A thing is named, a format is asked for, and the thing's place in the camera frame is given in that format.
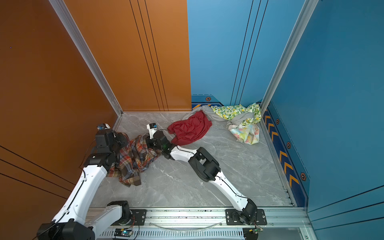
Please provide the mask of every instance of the black mounting plate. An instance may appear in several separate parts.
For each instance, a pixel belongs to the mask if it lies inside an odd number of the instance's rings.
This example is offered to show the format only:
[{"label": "black mounting plate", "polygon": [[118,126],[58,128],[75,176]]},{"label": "black mounting plate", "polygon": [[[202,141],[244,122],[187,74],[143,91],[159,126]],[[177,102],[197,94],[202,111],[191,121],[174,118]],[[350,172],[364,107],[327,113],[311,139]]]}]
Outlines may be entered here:
[{"label": "black mounting plate", "polygon": [[[227,225],[245,225],[240,221],[240,216],[235,209],[226,209],[225,217],[227,220]],[[256,225],[267,225],[263,209],[257,209]]]},{"label": "black mounting plate", "polygon": [[126,225],[121,225],[119,221],[116,221],[112,224],[112,226],[121,226],[122,228],[125,226],[131,226],[133,224],[133,217],[135,217],[135,226],[143,226],[145,223],[145,218],[147,215],[146,209],[130,209],[131,211],[131,219],[125,223]]}]

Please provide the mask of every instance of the red plaid fabric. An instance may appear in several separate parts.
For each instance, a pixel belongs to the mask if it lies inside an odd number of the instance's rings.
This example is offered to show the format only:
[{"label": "red plaid fabric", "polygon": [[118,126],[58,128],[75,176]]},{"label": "red plaid fabric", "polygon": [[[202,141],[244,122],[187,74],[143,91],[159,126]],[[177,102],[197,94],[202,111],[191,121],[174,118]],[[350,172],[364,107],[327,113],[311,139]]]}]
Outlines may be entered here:
[{"label": "red plaid fabric", "polygon": [[161,155],[161,150],[155,151],[147,147],[147,136],[148,134],[137,136],[120,150],[119,166],[113,163],[107,177],[119,177],[119,181],[128,187],[132,184],[141,185],[140,172],[144,172]]}]

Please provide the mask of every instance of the gray fabric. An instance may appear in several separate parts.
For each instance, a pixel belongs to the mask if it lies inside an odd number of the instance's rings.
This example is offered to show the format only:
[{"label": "gray fabric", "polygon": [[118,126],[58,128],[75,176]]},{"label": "gray fabric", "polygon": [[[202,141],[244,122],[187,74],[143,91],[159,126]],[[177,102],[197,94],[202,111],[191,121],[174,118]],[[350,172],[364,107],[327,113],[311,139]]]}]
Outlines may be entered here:
[{"label": "gray fabric", "polygon": [[229,125],[240,125],[240,123],[247,118],[255,118],[255,115],[253,113],[241,113],[239,115],[236,115],[232,118],[232,120],[227,122],[227,128]]},{"label": "gray fabric", "polygon": [[186,120],[190,116],[192,116],[193,114],[195,114],[196,112],[201,111],[201,110],[205,113],[205,115],[207,116],[207,118],[210,121],[226,121],[226,119],[224,119],[224,118],[220,117],[219,115],[217,115],[216,113],[214,113],[212,108],[208,105],[203,105],[203,106],[200,106],[200,107],[193,109],[190,113],[187,113],[181,120]]}]

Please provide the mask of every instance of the red cloth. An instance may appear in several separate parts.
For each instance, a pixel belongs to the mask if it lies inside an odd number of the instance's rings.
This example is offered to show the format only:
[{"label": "red cloth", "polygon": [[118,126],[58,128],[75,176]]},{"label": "red cloth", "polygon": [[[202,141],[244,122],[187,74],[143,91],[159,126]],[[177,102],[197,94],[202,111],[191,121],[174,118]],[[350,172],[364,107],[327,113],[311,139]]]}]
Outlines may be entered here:
[{"label": "red cloth", "polygon": [[187,145],[202,138],[212,126],[203,111],[198,111],[187,120],[177,121],[169,125],[168,131],[176,137],[172,143],[176,145]]}]

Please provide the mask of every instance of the marble tile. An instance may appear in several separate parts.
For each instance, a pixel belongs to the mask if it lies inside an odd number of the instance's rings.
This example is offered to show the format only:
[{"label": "marble tile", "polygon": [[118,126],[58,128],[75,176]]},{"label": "marble tile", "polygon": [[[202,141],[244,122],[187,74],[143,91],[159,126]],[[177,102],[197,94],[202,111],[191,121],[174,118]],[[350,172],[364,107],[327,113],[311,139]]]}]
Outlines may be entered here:
[{"label": "marble tile", "polygon": [[[129,138],[147,133],[146,125],[155,122],[167,129],[184,113],[124,113],[117,128]],[[281,184],[266,139],[260,143],[239,143],[225,128],[225,122],[213,126],[200,140],[183,147],[204,147],[219,162],[231,183],[258,206],[289,206],[288,195]],[[173,135],[164,131],[169,140]],[[127,187],[118,178],[107,177],[99,186],[91,207],[105,207],[115,200],[127,200],[132,207],[197,207],[231,206],[230,201],[212,184],[203,182],[186,162],[161,156],[141,173],[140,186]]]}]

